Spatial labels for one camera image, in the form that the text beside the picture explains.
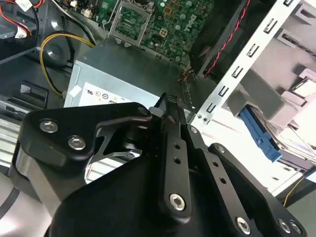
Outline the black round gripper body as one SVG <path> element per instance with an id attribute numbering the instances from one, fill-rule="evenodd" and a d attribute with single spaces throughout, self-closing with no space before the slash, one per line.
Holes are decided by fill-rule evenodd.
<path id="1" fill-rule="evenodd" d="M 71 194 L 52 237 L 243 237 L 247 215 L 218 156 L 195 149 L 198 171 L 162 175 L 157 158 L 127 163 Z"/>

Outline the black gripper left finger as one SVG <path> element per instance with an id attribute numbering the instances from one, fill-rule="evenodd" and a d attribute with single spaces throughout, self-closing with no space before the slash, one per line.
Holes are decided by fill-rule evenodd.
<path id="1" fill-rule="evenodd" d="M 183 106 L 164 93 L 147 109 L 130 102 L 34 111 L 19 134 L 19 172 L 54 217 L 74 192 L 139 158 L 157 158 L 162 175 L 189 170 Z"/>

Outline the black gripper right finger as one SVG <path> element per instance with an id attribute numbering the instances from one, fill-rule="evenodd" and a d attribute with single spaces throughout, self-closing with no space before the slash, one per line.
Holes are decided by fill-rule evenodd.
<path id="1" fill-rule="evenodd" d="M 305 237 L 301 223 L 219 143 L 207 147 L 187 125 L 189 151 L 210 193 L 223 237 Z"/>

